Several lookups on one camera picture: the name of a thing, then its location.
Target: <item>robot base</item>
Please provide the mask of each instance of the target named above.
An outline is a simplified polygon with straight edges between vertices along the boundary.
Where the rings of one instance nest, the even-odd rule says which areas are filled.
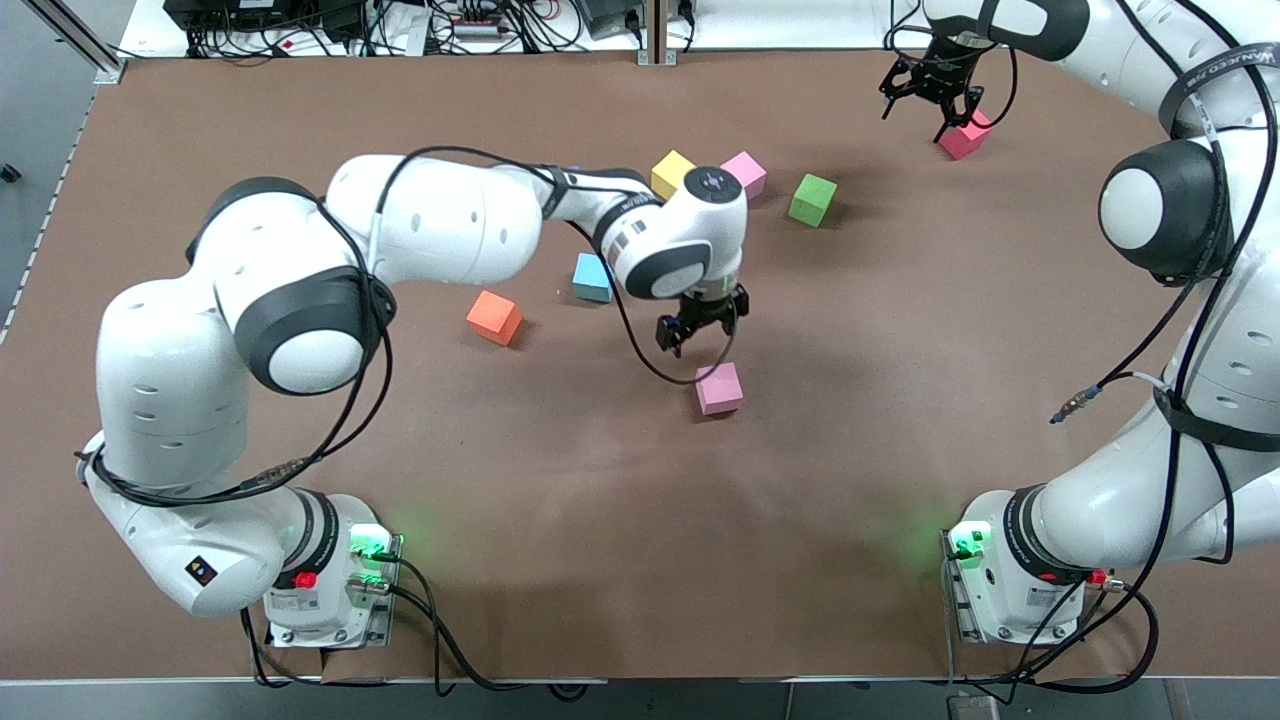
[[[348,580],[379,577],[394,584],[398,562],[376,562],[355,552],[352,527],[378,525],[374,511],[349,495],[330,495],[338,511],[337,550],[314,588],[271,589],[262,598],[274,647],[356,650],[390,642],[396,596]],[[389,536],[383,552],[399,555],[402,536]]]
[[[948,548],[975,551],[974,557],[950,562],[955,616],[965,642],[1025,644],[1062,593],[1071,589],[1030,575],[1014,560],[1004,533],[1005,506],[1012,496],[1010,491],[978,496],[947,532]],[[1071,594],[1036,635],[1036,644],[1056,644],[1075,632],[1083,587]]]

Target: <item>yellow cube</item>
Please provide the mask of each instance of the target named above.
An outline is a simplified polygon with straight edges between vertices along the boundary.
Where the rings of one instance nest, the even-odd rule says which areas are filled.
[[[653,191],[662,196],[663,200],[671,200],[671,196],[676,193],[680,183],[685,181],[685,176],[691,169],[694,169],[694,164],[686,160],[680,152],[672,150],[667,152],[667,156],[660,163],[653,167],[653,176],[649,184],[653,186]]]

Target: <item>orange cube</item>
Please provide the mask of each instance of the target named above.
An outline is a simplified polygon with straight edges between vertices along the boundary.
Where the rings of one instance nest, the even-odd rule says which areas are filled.
[[[503,347],[511,345],[511,337],[516,334],[516,328],[520,327],[522,319],[515,302],[488,290],[480,292],[476,304],[467,313],[467,324],[477,336],[492,340]]]

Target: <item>green cube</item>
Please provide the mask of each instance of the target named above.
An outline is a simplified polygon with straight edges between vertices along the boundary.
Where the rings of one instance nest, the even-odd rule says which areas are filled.
[[[796,188],[795,197],[791,199],[791,210],[787,214],[806,225],[818,227],[835,196],[836,183],[818,176],[805,176]]]

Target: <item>blue cube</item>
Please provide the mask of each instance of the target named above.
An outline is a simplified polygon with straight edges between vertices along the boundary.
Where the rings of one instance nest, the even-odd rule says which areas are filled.
[[[573,270],[573,295],[595,302],[613,302],[609,270],[600,259],[589,252],[579,252]]]

